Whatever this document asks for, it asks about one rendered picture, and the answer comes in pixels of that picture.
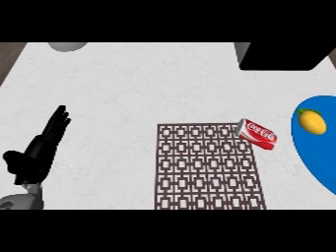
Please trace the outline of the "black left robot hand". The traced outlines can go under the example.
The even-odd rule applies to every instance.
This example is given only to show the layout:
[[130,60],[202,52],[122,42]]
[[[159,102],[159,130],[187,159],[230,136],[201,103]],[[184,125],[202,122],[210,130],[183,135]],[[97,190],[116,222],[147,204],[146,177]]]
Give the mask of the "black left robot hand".
[[16,174],[16,184],[42,184],[51,170],[57,147],[70,124],[69,112],[62,105],[51,115],[44,131],[35,136],[23,153],[8,151],[4,159],[8,171]]

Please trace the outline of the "brown patterned placemat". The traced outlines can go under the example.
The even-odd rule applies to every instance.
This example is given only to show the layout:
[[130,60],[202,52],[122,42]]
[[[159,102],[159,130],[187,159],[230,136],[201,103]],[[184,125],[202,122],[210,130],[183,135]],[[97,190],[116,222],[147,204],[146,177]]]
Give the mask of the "brown patterned placemat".
[[155,208],[267,208],[254,149],[233,123],[158,126]]

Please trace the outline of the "yellow lemon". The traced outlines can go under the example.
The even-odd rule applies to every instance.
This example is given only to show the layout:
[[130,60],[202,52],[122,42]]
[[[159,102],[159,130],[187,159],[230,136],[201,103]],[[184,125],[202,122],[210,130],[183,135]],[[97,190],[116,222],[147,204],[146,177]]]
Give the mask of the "yellow lemon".
[[327,122],[325,119],[321,115],[321,113],[313,110],[313,109],[307,109],[307,108],[301,108],[297,111],[298,114],[298,123],[301,128],[315,135],[322,135],[327,133]]

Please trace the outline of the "blue plate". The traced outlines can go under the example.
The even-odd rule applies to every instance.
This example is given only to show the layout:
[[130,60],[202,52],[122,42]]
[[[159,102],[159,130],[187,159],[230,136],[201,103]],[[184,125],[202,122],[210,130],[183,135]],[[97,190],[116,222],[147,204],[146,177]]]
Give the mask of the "blue plate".
[[315,135],[303,129],[295,113],[292,137],[295,149],[309,171],[336,195],[336,96],[313,96],[297,107],[318,110],[327,122],[327,132]]

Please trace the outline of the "grey round object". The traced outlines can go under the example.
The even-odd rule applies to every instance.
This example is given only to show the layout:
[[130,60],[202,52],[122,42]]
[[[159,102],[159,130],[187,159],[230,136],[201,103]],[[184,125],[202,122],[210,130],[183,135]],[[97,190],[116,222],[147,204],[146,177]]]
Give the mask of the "grey round object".
[[50,47],[60,52],[70,52],[79,50],[87,42],[51,42]]

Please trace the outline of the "red soda can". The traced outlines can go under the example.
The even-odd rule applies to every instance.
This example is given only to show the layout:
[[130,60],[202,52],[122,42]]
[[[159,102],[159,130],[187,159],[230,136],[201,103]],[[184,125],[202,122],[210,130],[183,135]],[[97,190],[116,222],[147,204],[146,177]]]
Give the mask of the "red soda can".
[[238,123],[236,135],[264,150],[270,151],[276,147],[276,133],[248,118],[242,118]]

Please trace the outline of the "black box appliance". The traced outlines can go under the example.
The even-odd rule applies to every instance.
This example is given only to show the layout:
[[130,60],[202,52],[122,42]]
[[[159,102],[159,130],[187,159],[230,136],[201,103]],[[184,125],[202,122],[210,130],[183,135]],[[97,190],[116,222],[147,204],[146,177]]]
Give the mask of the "black box appliance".
[[310,71],[336,48],[336,42],[236,42],[244,71]]

